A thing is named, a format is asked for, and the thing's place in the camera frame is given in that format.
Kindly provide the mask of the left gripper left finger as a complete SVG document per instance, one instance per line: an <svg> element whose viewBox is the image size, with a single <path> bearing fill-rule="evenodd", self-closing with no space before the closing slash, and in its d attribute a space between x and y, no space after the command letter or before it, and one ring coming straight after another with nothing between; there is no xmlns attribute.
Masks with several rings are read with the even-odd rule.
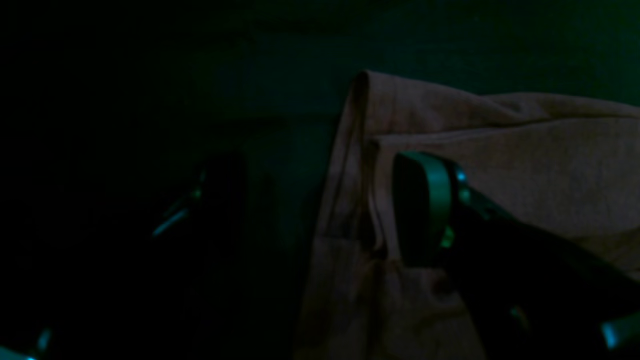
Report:
<svg viewBox="0 0 640 360"><path fill-rule="evenodd" d="M267 153L208 159L153 233L179 313L176 360L281 357L281 249Z"/></svg>

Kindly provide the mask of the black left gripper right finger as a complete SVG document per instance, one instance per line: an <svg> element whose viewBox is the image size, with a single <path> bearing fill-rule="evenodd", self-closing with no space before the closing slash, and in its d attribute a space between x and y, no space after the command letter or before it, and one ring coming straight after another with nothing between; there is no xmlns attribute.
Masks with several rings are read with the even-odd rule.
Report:
<svg viewBox="0 0 640 360"><path fill-rule="evenodd" d="M454 161L393 158L398 248L446 272L489 360L637 360L639 283L578 244L523 223Z"/></svg>

